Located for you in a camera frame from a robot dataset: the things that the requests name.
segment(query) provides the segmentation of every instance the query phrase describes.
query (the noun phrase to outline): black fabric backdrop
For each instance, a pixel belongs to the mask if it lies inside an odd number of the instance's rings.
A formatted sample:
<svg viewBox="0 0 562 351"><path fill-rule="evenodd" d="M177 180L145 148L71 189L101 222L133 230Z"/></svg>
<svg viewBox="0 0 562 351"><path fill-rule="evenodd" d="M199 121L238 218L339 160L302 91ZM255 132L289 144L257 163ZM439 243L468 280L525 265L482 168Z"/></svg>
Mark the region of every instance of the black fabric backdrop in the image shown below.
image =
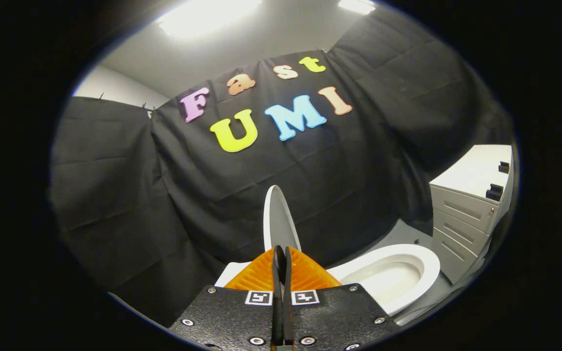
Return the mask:
<svg viewBox="0 0 562 351"><path fill-rule="evenodd" d="M318 58L326 70L299 64ZM299 74L284 80L272 67ZM232 96L227 81L256 86ZM317 91L334 86L350 113ZM208 87L205 113L179 102ZM263 111L309 95L325 124L279 140ZM209 130L251 109L257 140L224 151ZM74 97L53 148L51 198L62 239L105 289L170 325L228 262L263 251L263 200L283 189L303 251L334 265L400 217L431 234L428 182L473 144L513 144L508 116L457 54L403 15L379 8L328 52L268 58L206 80L159 107Z"/></svg>

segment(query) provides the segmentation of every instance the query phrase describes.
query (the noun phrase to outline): toilet lid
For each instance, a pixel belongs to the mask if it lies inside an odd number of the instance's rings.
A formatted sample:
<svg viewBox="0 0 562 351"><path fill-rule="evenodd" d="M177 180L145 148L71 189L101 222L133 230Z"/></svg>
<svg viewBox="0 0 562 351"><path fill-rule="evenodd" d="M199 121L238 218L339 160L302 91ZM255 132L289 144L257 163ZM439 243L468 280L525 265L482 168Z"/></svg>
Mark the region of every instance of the toilet lid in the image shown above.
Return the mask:
<svg viewBox="0 0 562 351"><path fill-rule="evenodd" d="M276 245L280 245L283 249L292 246L301 251L301 242L281 188L272 186L268 189L266 202L263 205L264 251Z"/></svg>

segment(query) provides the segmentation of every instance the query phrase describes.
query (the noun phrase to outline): blue letter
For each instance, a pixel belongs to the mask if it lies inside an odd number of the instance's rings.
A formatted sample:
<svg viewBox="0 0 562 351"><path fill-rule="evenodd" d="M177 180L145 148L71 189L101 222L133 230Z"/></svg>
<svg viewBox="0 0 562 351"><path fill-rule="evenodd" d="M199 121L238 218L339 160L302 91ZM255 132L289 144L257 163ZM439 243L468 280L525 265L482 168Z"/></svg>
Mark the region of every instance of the blue letter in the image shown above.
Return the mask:
<svg viewBox="0 0 562 351"><path fill-rule="evenodd" d="M326 118L322 117L309 102L308 95L294 98L294 111L290 111L281 105L275 105L268 107L263 113L269 115L275 121L281 132L279 134L281 140L288 140L296 135L296 132L288 127L288 124L301 132L305 130L303 117L307 120L307 126L310 128L326 122Z"/></svg>

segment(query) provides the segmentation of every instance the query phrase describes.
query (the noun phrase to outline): toilet bowl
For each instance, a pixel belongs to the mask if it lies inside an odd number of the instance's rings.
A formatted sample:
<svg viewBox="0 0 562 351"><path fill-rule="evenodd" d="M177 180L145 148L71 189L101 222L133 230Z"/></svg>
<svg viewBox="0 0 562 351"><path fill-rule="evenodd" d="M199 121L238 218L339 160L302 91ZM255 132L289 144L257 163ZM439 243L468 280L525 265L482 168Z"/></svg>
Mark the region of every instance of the toilet bowl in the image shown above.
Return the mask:
<svg viewBox="0 0 562 351"><path fill-rule="evenodd" d="M279 186L268 189L263 211L264 251L275 245L301 250L294 221ZM216 281L224 287L250 262L231 262ZM358 283L389 316L420 298L440 271L437 255L412 244L390 245L327 269L342 284Z"/></svg>

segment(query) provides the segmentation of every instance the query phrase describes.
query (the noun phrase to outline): ceiling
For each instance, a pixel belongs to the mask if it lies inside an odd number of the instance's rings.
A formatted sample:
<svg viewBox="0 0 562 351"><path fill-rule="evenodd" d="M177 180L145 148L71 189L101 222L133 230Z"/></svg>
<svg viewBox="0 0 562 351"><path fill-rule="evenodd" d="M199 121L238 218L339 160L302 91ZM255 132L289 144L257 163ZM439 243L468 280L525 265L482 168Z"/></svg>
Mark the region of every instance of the ceiling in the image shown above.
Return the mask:
<svg viewBox="0 0 562 351"><path fill-rule="evenodd" d="M186 0L176 1L176 5L183 2ZM330 49L362 16L338 3L262 0L252 13L196 39L170 37L152 23L100 64L171 98L203 80L259 59Z"/></svg>

